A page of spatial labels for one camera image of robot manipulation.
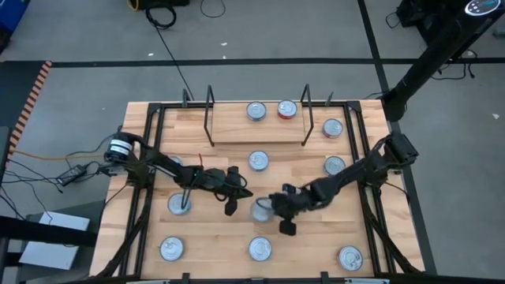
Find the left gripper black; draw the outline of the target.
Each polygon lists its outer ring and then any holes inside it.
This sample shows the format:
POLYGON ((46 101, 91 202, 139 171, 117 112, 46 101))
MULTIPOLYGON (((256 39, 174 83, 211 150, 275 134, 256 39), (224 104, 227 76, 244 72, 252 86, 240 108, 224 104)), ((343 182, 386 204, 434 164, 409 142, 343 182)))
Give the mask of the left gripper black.
POLYGON ((219 196, 232 196, 234 199, 243 199, 253 196, 248 189, 240 188, 226 181, 226 174, 223 170, 211 168, 203 172, 203 189, 213 192, 219 196))

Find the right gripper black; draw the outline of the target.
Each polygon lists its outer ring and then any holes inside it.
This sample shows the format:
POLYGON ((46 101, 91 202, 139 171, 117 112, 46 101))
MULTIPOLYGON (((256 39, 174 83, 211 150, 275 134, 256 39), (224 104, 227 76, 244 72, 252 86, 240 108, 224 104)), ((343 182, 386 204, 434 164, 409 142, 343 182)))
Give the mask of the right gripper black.
POLYGON ((282 193, 273 193, 268 197, 274 214, 283 218, 293 218, 316 204, 307 188, 300 189, 291 184, 283 184, 282 193))

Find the red label seafood can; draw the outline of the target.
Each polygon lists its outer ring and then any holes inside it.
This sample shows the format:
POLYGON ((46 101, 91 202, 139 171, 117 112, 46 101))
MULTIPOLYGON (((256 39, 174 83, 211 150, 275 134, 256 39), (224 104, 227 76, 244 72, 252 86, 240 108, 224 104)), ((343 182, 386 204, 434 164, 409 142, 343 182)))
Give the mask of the red label seafood can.
POLYGON ((358 271, 363 264, 363 256, 360 250, 354 246, 341 247, 338 252, 340 266, 346 271, 358 271))
POLYGON ((176 193, 169 198, 167 207, 173 215, 186 215, 190 212, 192 204, 183 193, 176 193))
POLYGON ((292 119, 297 115, 297 104, 292 100, 282 100, 278 103, 277 114, 282 119, 292 119))
POLYGON ((322 132, 326 138, 335 139, 338 138, 343 131, 342 123, 335 118, 328 118, 322 127, 322 132))

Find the wooden shelf board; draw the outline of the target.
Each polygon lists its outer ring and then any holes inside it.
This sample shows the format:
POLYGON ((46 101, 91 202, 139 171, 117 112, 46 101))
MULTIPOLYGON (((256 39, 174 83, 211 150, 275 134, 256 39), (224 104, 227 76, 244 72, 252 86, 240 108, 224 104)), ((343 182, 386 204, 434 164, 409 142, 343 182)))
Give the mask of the wooden shelf board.
POLYGON ((212 111, 211 138, 215 143, 301 143, 305 122, 301 110, 294 118, 278 116, 278 102, 265 102, 266 116, 261 121, 247 117, 248 102, 216 103, 212 111))

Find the black power adapter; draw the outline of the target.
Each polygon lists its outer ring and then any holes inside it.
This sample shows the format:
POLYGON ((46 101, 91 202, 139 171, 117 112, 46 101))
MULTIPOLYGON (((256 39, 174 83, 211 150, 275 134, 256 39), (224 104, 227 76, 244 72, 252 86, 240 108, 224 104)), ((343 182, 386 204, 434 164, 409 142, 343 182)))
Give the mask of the black power adapter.
POLYGON ((76 165, 71 167, 69 170, 60 174, 56 177, 56 182, 65 187, 68 184, 74 182, 78 178, 83 177, 87 173, 87 169, 82 165, 76 165))

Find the white box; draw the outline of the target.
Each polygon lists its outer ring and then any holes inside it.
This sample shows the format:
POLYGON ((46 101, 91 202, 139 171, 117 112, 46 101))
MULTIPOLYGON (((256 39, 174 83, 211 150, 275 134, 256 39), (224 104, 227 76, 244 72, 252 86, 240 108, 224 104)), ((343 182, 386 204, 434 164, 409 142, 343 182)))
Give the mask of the white box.
MULTIPOLYGON (((90 224, 90 219, 46 211, 39 223, 85 231, 90 224)), ((68 271, 73 265, 78 249, 79 247, 75 245, 29 241, 21 255, 20 262, 68 271)))

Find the black equipment box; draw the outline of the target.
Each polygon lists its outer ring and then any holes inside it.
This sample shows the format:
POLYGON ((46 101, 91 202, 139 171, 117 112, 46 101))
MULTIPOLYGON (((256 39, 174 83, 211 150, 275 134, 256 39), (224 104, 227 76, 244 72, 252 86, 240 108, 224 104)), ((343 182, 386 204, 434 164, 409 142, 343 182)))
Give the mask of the black equipment box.
POLYGON ((130 2, 136 9, 145 9, 154 4, 164 4, 172 7, 187 6, 190 0, 130 0, 130 2))

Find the black bar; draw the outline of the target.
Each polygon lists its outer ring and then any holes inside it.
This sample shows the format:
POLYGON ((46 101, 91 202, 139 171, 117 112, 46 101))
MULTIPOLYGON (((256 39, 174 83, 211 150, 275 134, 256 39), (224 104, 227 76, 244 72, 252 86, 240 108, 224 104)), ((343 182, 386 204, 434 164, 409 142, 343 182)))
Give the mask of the black bar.
POLYGON ((0 216, 0 238, 93 247, 97 233, 0 216))

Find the black stand pole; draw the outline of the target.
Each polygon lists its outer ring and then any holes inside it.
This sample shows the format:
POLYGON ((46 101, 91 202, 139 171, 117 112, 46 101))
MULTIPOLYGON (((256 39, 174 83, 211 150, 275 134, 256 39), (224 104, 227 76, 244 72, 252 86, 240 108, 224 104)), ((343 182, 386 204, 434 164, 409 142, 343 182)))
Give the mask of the black stand pole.
POLYGON ((466 42, 484 27, 497 10, 490 14, 472 17, 465 8, 440 31, 427 46, 403 78, 388 93, 382 95, 383 110, 388 121, 399 121, 406 112, 406 103, 436 71, 446 63, 466 42))

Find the orange black hazard strip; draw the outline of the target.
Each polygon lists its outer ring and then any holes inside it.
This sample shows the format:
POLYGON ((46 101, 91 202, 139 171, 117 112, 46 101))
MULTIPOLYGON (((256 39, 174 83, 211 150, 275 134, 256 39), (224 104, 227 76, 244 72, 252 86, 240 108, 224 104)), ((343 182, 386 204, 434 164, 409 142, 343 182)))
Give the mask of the orange black hazard strip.
POLYGON ((0 64, 0 125, 9 128, 8 156, 15 152, 21 140, 52 65, 52 61, 0 64))

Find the black equipment case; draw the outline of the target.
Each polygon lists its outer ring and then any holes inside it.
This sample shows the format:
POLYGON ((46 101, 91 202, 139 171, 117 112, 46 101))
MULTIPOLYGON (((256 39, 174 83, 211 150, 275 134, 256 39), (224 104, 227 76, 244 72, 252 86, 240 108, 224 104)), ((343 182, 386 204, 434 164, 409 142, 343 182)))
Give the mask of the black equipment case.
POLYGON ((404 28, 425 23, 433 18, 434 0, 402 0, 395 14, 404 28))

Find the black round lit device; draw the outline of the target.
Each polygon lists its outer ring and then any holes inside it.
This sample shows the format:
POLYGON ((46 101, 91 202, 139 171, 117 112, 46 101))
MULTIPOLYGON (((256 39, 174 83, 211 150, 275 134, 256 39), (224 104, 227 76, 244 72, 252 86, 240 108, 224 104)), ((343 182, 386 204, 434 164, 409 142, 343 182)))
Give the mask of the black round lit device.
POLYGON ((502 4, 501 0, 470 0, 465 6, 465 13, 472 17, 490 14, 502 4))

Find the blue bin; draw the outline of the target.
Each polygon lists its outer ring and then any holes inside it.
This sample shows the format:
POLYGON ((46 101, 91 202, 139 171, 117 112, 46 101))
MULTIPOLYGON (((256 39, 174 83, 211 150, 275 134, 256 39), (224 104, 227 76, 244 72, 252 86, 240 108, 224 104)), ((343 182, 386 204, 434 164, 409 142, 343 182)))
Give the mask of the blue bin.
POLYGON ((31 0, 0 0, 0 26, 13 32, 31 0))

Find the black metal shelf bracket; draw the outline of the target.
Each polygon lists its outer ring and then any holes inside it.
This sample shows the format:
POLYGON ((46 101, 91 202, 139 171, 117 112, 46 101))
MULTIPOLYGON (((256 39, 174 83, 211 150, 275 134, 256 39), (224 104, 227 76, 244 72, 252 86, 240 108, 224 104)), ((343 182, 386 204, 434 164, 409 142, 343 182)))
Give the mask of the black metal shelf bracket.
POLYGON ((208 117, 209 117, 209 111, 210 111, 210 109, 213 108, 214 104, 215 104, 215 97, 214 97, 214 93, 212 90, 212 86, 208 85, 207 96, 206 96, 206 101, 205 101, 205 112, 204 112, 204 131, 206 133, 208 142, 212 147, 215 146, 215 143, 212 140, 211 133, 208 129, 208 117))
POLYGON ((311 96, 309 84, 305 84, 305 86, 304 86, 304 89, 303 89, 303 92, 302 92, 301 98, 300 98, 300 103, 304 108, 306 108, 309 111, 309 129, 306 131, 305 138, 301 142, 301 146, 304 147, 307 144, 308 139, 311 136, 312 131, 314 129, 314 119, 313 119, 313 112, 312 112, 312 96, 311 96))

